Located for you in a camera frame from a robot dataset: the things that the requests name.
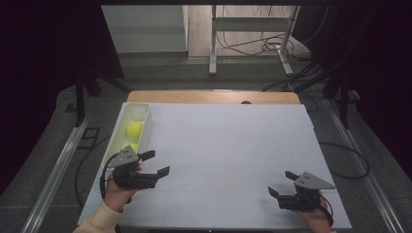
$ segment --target tennis ball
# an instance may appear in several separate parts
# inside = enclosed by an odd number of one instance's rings
[[[138,141],[142,134],[143,124],[141,122],[132,121],[127,125],[126,134],[131,140]]]
[[[137,148],[139,147],[139,144],[130,144],[130,146],[133,148],[134,152],[137,152]]]

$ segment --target metal stand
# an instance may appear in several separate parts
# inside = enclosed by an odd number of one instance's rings
[[[286,57],[286,47],[289,37],[292,33],[294,20],[296,19],[297,6],[292,6],[292,12],[289,17],[216,17],[216,5],[212,6],[212,45],[210,47],[209,74],[217,74],[217,46],[216,32],[218,31],[249,31],[264,32],[274,31],[282,32],[285,35],[280,47],[277,48],[279,58],[288,76],[293,75],[292,67]]]

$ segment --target white board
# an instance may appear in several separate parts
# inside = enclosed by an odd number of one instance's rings
[[[138,191],[120,225],[137,228],[268,230],[306,228],[279,209],[267,187],[293,195],[285,171],[333,179],[302,105],[151,104],[142,173],[170,166],[155,189]],[[99,206],[96,175],[81,219]],[[334,228],[351,228],[338,190],[323,190]]]

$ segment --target table leg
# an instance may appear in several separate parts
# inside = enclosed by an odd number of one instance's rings
[[[216,56],[216,5],[212,6],[212,45],[210,47],[209,75],[217,74],[217,56]]]
[[[282,66],[284,67],[285,73],[287,76],[292,76],[293,75],[293,70],[292,67],[288,61],[288,58],[286,56],[286,48],[288,45],[289,37],[291,36],[292,33],[292,28],[294,24],[294,20],[296,19],[296,14],[297,14],[297,6],[292,6],[292,12],[291,15],[289,16],[289,21],[288,21],[288,26],[285,31],[284,38],[282,40],[281,46],[278,48],[277,52],[279,55],[279,59],[282,62]]]

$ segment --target gray floor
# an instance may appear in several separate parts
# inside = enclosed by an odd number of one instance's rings
[[[132,89],[234,89],[261,90],[265,85],[282,81],[287,77],[276,58],[234,59],[220,58],[218,74],[208,75],[208,60],[182,57],[142,58],[121,56],[126,76],[120,80]],[[292,67],[299,71],[305,63],[295,62]],[[101,96],[93,107],[87,127],[99,127],[98,140],[112,133],[121,103],[127,98],[117,88],[103,81]],[[322,98],[323,83],[314,85],[299,94],[315,126],[319,141],[343,144],[326,101]],[[66,107],[75,103],[74,87],[60,92],[57,108],[48,128],[21,168],[12,184],[0,197],[0,229],[2,232],[19,232],[26,222],[58,156],[60,155],[76,121],[75,113],[65,113]],[[356,111],[356,105],[349,109],[350,132],[360,151],[368,159],[371,173],[390,200],[404,232],[412,232],[412,183],[405,176],[394,158],[367,127]],[[75,194],[75,177],[82,159],[78,190],[85,202],[92,180],[108,141],[89,150],[77,149],[64,175],[51,206],[46,213],[39,232],[71,232],[76,227],[81,206]],[[89,141],[81,141],[87,146]],[[321,146],[330,169],[345,174],[358,174],[352,155],[346,150]],[[333,176],[352,230],[340,232],[391,232],[382,218],[379,208],[370,194],[364,180],[350,181]]]

